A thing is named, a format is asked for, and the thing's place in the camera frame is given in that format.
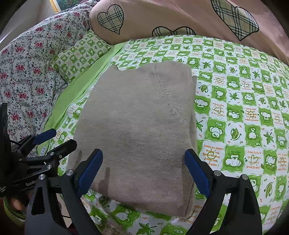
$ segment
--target pillow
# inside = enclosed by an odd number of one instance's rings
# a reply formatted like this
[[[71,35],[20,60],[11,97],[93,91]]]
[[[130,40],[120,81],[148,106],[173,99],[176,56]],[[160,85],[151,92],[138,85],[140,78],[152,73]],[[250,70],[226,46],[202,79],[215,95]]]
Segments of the pillow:
[[[289,65],[289,39],[260,0],[101,0],[90,23],[109,44],[196,34],[254,47]]]
[[[74,46],[54,57],[50,64],[70,83],[77,75],[107,53],[110,48],[109,44],[89,30]]]

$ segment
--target leaf print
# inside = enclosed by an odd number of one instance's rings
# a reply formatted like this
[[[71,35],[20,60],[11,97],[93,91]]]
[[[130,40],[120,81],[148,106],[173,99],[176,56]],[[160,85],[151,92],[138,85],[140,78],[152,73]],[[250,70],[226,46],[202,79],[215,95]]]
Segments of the leaf print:
[[[210,62],[205,62],[205,63],[202,62],[202,63],[204,64],[204,69],[205,69],[205,68],[208,68],[208,67],[209,67],[209,68],[211,67]]]
[[[285,105],[285,102],[284,102],[284,100],[281,102],[281,101],[279,101],[279,103],[280,103],[280,106],[282,107],[282,108],[286,108],[286,105]]]
[[[259,78],[260,77],[260,74],[258,72],[254,71],[253,74],[254,74],[254,78]]]
[[[271,67],[271,66],[269,66],[269,65],[267,65],[267,66],[268,66],[268,69],[269,69],[270,71],[275,72],[275,69],[274,69],[273,67]]]
[[[231,130],[231,137],[232,137],[231,140],[237,140],[237,139],[240,138],[241,135],[242,135],[242,134],[239,133],[239,131],[238,131],[237,128],[233,128],[233,129]]]
[[[64,174],[64,171],[60,167],[58,167],[57,173],[59,176],[62,176]]]
[[[259,101],[260,101],[262,104],[265,104],[265,103],[266,103],[266,100],[265,100],[264,97],[261,97],[261,98],[259,99]]]
[[[230,67],[230,72],[234,74],[236,72],[235,68],[234,67]]]
[[[61,165],[64,165],[66,162],[67,162],[67,157],[65,157],[65,158],[62,160]]]
[[[201,121],[198,122],[198,120],[196,119],[197,128],[198,128],[200,131],[202,131],[202,127],[203,127],[203,125],[201,124],[202,121],[203,121],[203,120],[201,120]]]
[[[151,235],[151,232],[154,232],[154,230],[152,230],[151,228],[154,228],[156,226],[153,226],[153,227],[149,227],[149,223],[147,224],[142,224],[142,223],[138,223],[142,228],[140,228],[136,235],[138,234],[147,234],[147,235]]]
[[[267,132],[267,134],[263,135],[263,136],[266,137],[267,144],[269,144],[271,141],[274,142],[273,141],[273,136],[271,136],[271,134],[272,134],[272,132],[270,134],[268,134],[268,132]]]
[[[200,89],[201,89],[201,92],[205,92],[205,93],[208,92],[208,86],[207,85],[201,85]]]
[[[264,189],[265,192],[265,197],[267,198],[268,196],[271,196],[272,194],[272,184],[273,182],[269,183],[266,188]]]
[[[231,94],[230,93],[230,97],[231,97],[231,100],[239,100],[238,96],[237,96],[237,93],[235,92],[234,94]]]

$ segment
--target plaid heart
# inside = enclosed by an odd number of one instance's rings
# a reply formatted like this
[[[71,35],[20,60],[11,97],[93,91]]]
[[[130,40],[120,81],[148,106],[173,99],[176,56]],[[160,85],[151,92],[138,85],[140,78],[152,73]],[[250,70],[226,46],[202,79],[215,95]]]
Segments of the plaid heart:
[[[221,20],[242,41],[252,33],[259,31],[259,25],[246,9],[234,7],[226,0],[211,0],[212,7]]]
[[[196,35],[195,32],[187,26],[182,26],[172,31],[167,27],[158,26],[152,31],[152,36],[165,36],[165,35]]]
[[[107,12],[100,12],[97,14],[97,21],[102,27],[120,34],[123,25],[123,17],[122,8],[117,4],[113,4],[108,8]]]

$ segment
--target bed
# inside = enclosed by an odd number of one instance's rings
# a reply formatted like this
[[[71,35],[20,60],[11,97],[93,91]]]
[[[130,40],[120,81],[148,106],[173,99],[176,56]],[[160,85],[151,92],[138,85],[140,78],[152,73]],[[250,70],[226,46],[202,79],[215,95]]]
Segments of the bed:
[[[16,140],[28,133],[55,128],[56,137],[37,148],[38,154],[43,155],[73,138],[86,100],[97,86],[97,79],[110,65],[126,70],[165,60],[188,64],[192,75],[198,77],[193,104],[198,154],[213,170],[221,170],[227,176],[249,175],[260,207],[263,233],[266,233],[289,200],[288,66],[269,54],[239,43],[197,35],[157,36],[114,45],[68,85],[47,62],[86,34],[89,29],[86,12],[95,4],[96,1],[88,1],[56,14],[2,50],[3,60],[14,60],[11,61],[16,68],[14,80],[27,75],[17,80],[17,85],[22,87],[12,89],[14,93],[9,89],[15,84],[1,83],[1,99],[11,103],[10,137]],[[30,46],[21,45],[27,42]],[[23,50],[28,51],[28,55],[23,57],[20,54]],[[8,69],[1,69],[1,82],[10,75]],[[34,86],[29,83],[32,78],[43,79],[47,84]],[[37,95],[25,96],[28,92],[25,92],[24,82]],[[19,113],[23,104],[26,106]],[[66,165],[67,158],[64,158],[59,175],[65,172]],[[195,198],[195,209],[189,218],[136,210],[93,190],[81,200],[103,234],[166,235],[187,232],[206,200],[197,188]],[[224,199],[212,231],[219,229],[228,199],[229,195]]]

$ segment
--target blue gripper pad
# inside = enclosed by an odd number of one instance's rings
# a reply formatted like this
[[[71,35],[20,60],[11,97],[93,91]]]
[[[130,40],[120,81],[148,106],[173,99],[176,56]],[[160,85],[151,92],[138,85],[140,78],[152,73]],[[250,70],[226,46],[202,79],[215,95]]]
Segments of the blue gripper pad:
[[[103,154],[101,150],[98,150],[96,153],[93,152],[94,157],[84,170],[83,174],[78,180],[78,190],[77,196],[80,198],[83,194],[86,194],[89,190],[92,181],[94,180],[103,160]]]
[[[204,194],[206,198],[208,198],[211,194],[209,179],[206,177],[201,166],[197,163],[195,157],[189,150],[185,152],[185,164],[187,165],[200,193]]]
[[[56,136],[56,130],[55,129],[50,129],[50,130],[48,130],[46,132],[43,132],[43,133],[35,136],[33,144],[34,145],[40,145],[40,144],[44,143],[45,141],[48,141],[48,140],[52,139],[55,136]]]

